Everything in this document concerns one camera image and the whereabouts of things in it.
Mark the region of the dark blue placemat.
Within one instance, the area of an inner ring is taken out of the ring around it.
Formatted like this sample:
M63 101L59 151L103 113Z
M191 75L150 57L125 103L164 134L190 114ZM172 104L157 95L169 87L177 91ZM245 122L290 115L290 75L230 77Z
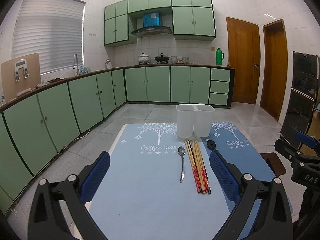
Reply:
M212 123L209 136L202 139L210 157L212 151L207 147L208 140L213 140L216 143L216 150L220 152L225 161L234 164L242 174L249 173L260 181L271 181L276 177L250 141L233 124L229 122ZM225 197L227 204L232 205L234 208L234 202L230 201L226 194ZM239 239L244 239L248 235L259 206L260 200L257 200Z

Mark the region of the right wooden door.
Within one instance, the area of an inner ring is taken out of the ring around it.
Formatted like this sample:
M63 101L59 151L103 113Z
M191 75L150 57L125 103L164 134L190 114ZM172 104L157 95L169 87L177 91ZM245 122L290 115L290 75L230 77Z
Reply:
M287 82L288 53L284 20L263 26L264 82L260 107L279 120Z

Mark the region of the left wooden door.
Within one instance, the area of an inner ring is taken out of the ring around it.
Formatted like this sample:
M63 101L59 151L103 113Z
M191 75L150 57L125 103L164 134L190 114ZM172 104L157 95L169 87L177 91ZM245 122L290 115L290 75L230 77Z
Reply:
M235 18L226 18L228 61L235 70L232 101L255 104L260 75L259 27Z

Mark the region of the black range hood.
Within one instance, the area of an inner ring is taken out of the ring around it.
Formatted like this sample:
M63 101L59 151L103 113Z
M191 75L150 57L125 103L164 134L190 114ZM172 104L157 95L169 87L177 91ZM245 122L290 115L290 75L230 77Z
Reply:
M150 26L150 27L143 27L131 32L132 35L136 37L147 37L152 35L161 35L161 34L172 34L172 30L170 27L166 26Z

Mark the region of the chrome kitchen faucet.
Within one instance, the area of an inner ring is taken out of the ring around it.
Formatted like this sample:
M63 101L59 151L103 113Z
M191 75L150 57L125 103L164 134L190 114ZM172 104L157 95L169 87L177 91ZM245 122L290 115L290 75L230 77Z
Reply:
M79 61L77 53L73 56L73 69L76 70L76 75L79 75Z

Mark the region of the black wok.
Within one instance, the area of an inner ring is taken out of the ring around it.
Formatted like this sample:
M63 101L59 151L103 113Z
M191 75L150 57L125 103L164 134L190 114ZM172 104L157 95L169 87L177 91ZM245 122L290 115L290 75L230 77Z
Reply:
M157 64L168 64L170 57L160 53L160 55L155 57Z

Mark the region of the wooden door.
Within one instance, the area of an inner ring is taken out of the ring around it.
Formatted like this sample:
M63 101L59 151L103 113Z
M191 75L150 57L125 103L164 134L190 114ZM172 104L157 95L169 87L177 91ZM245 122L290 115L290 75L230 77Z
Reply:
M260 107L279 120L287 82L288 53L284 20L263 26L264 82Z
M228 61L235 70L232 101L255 104L260 75L259 27L235 18L226 18Z

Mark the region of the silver kettle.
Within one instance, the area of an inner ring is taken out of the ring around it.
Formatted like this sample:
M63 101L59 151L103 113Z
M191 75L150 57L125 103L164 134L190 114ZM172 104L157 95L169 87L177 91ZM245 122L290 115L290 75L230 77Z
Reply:
M111 60L107 59L105 62L105 69L111 69L111 68L112 68Z

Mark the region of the cardboard box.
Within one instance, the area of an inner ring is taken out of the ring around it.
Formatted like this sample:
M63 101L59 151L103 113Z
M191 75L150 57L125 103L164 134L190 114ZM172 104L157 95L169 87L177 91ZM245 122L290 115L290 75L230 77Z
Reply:
M309 130L307 132L307 135L309 135L310 137L313 137L315 139L319 139L319 136L320 136L319 110L315 110L315 112L314 112L314 114L312 116L312 122L311 122ZM305 155L310 155L310 156L316 156L317 155L314 150L308 148L308 146L306 146L306 145L302 145L300 150Z

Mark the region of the black spoon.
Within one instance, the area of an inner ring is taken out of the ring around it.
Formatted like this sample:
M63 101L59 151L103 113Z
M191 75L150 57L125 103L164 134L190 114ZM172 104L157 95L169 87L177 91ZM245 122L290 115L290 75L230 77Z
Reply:
M216 150L216 143L213 140L208 140L207 141L207 147L211 150L211 151L215 151Z

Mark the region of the green kitchen cabinets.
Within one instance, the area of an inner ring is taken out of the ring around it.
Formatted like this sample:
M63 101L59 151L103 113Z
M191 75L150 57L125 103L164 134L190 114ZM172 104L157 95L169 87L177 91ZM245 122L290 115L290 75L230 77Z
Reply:
M235 70L151 64L83 74L37 88L1 107L1 212L78 136L128 102L229 108Z
M212 0L123 0L105 7L105 46L132 44L153 35L213 41Z

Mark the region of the white window blind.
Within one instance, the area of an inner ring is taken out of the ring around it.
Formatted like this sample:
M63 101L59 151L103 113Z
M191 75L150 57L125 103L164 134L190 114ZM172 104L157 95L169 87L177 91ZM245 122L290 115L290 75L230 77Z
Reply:
M42 74L82 65L84 12L79 0L23 0L12 57L38 53Z

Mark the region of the silver metal spoon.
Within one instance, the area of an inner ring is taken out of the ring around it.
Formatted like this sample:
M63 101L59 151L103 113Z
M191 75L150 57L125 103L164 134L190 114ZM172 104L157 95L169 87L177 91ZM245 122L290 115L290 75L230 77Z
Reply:
M179 156L182 159L182 168L181 168L181 176L180 176L180 183L182 183L184 180L184 174L185 174L185 167L184 167L185 149L183 146L180 146L177 151L178 151Z

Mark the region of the red-handled bamboo chopstick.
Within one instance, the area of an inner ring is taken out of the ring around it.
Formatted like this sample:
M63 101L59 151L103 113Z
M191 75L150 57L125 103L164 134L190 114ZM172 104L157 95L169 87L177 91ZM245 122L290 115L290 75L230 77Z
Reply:
M200 163L200 167L201 167L202 180L203 180L203 184L204 184L205 193L211 194L211 189L210 189L210 184L209 184L209 180L208 180L208 177L207 177L206 168L205 168L205 165L204 165L204 162L203 162L203 157L202 157L202 154L201 154L201 151L200 151L199 142L198 142L197 139L195 140L195 147L196 147L196 150L197 150L197 157L198 157L198 160L199 160L199 163Z
M194 161L194 158L193 158L193 153L192 153L192 150L191 150L191 147L190 147L188 139L185 140L185 145L187 147L188 156L189 156L192 172L193 172L194 179L195 179L196 189L197 189L198 193L201 193L202 191L201 191L200 179L199 179L199 176L197 174L197 169L196 169L195 161Z
M194 150L196 165L197 165L199 179L200 179L200 183L201 183L201 189L202 189L203 194L206 194L206 193L208 193L208 187L207 187L207 182L206 182L206 175L204 174L204 168L203 168L202 161L201 161L199 144L197 143L197 141L193 140L193 141L191 141L191 145Z
M188 144L189 144L189 148L191 151L191 161L193 163L193 171L194 171L194 175L195 175L195 180L196 180L196 184L197 184L197 188L198 188L198 193L204 194L204 188L201 185L201 180L200 180L200 175L199 175L199 171L198 171L198 166L196 163L196 156L193 150L193 146L192 146L192 142L190 140L188 140Z

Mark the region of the white two-compartment utensil holder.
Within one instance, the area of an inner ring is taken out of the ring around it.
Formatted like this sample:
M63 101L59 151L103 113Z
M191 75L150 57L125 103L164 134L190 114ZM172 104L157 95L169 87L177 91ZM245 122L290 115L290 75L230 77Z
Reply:
M215 109L211 105L176 106L177 136L179 138L208 137L213 123Z

